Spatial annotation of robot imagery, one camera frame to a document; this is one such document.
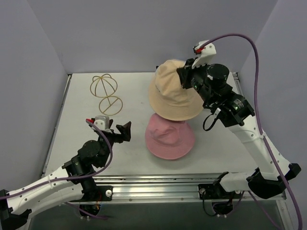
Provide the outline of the beige bucket hat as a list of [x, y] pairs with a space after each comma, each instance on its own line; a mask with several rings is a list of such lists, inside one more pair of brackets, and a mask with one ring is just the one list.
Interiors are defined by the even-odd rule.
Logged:
[[171, 59], [159, 65], [149, 86], [149, 103], [155, 113], [172, 121], [186, 121], [203, 111], [203, 100], [194, 89], [183, 89], [177, 69], [185, 61]]

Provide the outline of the gold wire hat stand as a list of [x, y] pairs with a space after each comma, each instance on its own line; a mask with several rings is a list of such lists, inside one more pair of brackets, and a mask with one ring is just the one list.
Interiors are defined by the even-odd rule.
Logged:
[[118, 83], [109, 73], [92, 77], [90, 93], [100, 100], [98, 110], [101, 114], [114, 116], [121, 112], [123, 100], [116, 95], [117, 90]]

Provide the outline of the pink bucket hat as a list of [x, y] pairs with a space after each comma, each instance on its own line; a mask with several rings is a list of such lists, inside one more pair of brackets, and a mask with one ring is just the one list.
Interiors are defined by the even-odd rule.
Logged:
[[164, 160], [187, 155], [195, 144], [195, 134], [186, 121], [171, 121], [153, 114], [145, 131], [147, 149]]

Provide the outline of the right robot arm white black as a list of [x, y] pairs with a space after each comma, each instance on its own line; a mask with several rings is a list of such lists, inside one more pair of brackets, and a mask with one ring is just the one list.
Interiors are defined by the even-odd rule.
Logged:
[[183, 89], [194, 89], [209, 109], [214, 121], [220, 120], [244, 145], [255, 161], [254, 172], [222, 173], [213, 183], [213, 192], [223, 198], [234, 191], [251, 191], [262, 199], [281, 194], [301, 168], [290, 163], [258, 126], [254, 109], [247, 99], [227, 84], [229, 69], [222, 64], [193, 68], [188, 59], [177, 69]]

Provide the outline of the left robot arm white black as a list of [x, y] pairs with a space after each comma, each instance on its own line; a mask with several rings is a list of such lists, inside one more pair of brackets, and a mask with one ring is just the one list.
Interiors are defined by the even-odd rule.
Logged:
[[98, 135], [77, 151], [77, 155], [54, 172], [20, 189], [0, 192], [0, 224], [4, 230], [16, 230], [38, 213], [65, 202], [91, 201], [99, 189], [94, 176], [105, 171], [113, 159], [113, 145], [131, 140], [131, 122], [111, 128], [113, 120], [97, 116], [86, 120]]

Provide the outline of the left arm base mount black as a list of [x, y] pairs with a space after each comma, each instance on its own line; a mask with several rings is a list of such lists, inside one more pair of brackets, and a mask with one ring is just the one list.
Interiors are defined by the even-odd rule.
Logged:
[[81, 202], [111, 201], [112, 195], [113, 195], [113, 186], [110, 185], [96, 186], [96, 188], [94, 188], [93, 190], [85, 192], [80, 201]]

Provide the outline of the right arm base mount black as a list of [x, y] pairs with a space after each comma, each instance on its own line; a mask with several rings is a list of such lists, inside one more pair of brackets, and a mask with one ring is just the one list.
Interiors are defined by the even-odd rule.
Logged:
[[226, 192], [219, 184], [198, 184], [199, 197], [204, 200], [229, 199], [230, 192]]

